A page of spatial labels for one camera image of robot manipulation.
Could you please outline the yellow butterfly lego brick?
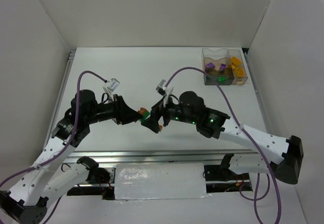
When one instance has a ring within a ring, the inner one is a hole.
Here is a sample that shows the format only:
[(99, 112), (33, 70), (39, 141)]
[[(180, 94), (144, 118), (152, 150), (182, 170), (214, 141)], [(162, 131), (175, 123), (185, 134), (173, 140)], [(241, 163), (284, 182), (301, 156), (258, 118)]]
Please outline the yellow butterfly lego brick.
[(236, 77), (245, 77), (245, 71), (243, 68), (237, 67), (234, 72)]

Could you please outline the green rounded lego brick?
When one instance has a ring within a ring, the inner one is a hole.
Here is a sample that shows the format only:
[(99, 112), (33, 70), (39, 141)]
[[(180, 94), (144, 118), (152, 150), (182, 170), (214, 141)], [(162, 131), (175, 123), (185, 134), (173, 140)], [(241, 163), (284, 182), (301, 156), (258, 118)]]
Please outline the green rounded lego brick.
[(225, 76), (217, 77), (218, 82), (223, 82), (223, 81), (226, 81), (226, 80), (227, 80), (227, 77), (225, 77)]

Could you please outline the green curved lego brick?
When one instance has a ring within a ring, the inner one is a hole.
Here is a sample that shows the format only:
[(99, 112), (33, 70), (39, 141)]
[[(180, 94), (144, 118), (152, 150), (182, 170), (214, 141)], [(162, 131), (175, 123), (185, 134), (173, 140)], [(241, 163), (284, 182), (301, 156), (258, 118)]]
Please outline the green curved lego brick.
[(149, 116), (150, 116), (150, 113), (148, 111), (144, 112), (142, 114), (142, 119), (140, 121), (141, 122), (145, 121)]

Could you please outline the yellow rectangular lego brick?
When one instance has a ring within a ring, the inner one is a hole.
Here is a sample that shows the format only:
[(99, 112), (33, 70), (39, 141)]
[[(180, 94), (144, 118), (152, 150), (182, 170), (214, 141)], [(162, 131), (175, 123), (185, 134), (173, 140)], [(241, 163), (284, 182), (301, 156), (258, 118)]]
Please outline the yellow rectangular lego brick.
[(241, 65), (241, 60), (239, 60), (237, 57), (232, 57), (230, 59), (231, 59), (231, 63), (236, 67)]

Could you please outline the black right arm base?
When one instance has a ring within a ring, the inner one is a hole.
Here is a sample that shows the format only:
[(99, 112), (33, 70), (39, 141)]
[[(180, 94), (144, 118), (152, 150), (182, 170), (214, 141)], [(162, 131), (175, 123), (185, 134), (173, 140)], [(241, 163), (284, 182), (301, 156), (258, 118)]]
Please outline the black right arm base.
[(248, 173), (236, 174), (220, 165), (204, 165), (202, 176), (207, 183), (245, 183), (250, 181)]

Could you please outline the purple lego plate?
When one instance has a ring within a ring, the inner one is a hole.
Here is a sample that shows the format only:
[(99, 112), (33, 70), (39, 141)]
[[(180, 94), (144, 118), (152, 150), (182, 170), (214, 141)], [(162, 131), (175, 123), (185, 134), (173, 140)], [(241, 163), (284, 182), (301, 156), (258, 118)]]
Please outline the purple lego plate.
[(224, 72), (226, 68), (227, 68), (227, 65), (222, 63), (220, 68), (219, 68), (219, 71)]

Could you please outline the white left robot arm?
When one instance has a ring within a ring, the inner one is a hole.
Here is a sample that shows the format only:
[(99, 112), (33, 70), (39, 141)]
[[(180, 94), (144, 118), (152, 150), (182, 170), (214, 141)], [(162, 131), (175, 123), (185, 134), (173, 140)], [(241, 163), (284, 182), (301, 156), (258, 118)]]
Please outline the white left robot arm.
[(141, 118), (122, 96), (113, 95), (111, 102), (98, 103), (93, 91), (80, 91), (71, 100), (71, 107), (57, 123), (31, 170), (9, 190), (1, 191), (1, 209), (18, 223), (40, 223), (49, 207), (73, 186), (82, 182), (107, 183), (110, 173), (87, 156), (79, 158), (61, 176), (52, 177), (90, 133), (91, 124), (112, 119), (124, 125)]

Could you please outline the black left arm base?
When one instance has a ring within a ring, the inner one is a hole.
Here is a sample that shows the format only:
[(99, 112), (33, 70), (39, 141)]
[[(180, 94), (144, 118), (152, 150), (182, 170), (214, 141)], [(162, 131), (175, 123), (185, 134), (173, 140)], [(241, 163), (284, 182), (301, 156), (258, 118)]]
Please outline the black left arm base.
[(115, 200), (115, 167), (99, 167), (90, 180), (76, 184), (67, 196), (97, 196), (102, 200)]

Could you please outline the brown lego plate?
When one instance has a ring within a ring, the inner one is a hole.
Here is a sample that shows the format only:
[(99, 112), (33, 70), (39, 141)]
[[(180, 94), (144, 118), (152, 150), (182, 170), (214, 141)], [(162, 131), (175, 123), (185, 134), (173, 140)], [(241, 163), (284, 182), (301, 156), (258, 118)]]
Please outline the brown lego plate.
[(147, 115), (149, 112), (146, 108), (141, 107), (140, 110), (138, 111), (141, 115)]

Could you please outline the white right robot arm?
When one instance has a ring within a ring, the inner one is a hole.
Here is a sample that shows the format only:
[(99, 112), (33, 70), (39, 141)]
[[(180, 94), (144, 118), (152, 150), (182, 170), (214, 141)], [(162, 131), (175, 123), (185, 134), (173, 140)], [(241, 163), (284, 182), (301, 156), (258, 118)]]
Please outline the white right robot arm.
[(243, 168), (238, 157), (226, 156), (223, 159), (225, 168), (233, 173), (264, 172), (273, 174), (277, 180), (286, 184), (298, 183), (304, 151), (302, 140), (297, 136), (278, 137), (239, 124), (226, 113), (208, 108), (203, 98), (192, 91), (182, 93), (178, 104), (161, 99), (152, 106), (150, 116), (141, 124), (159, 133), (160, 119), (164, 126), (172, 120), (193, 124), (197, 132), (206, 138), (233, 142), (261, 155), (255, 163), (257, 167), (250, 168)]

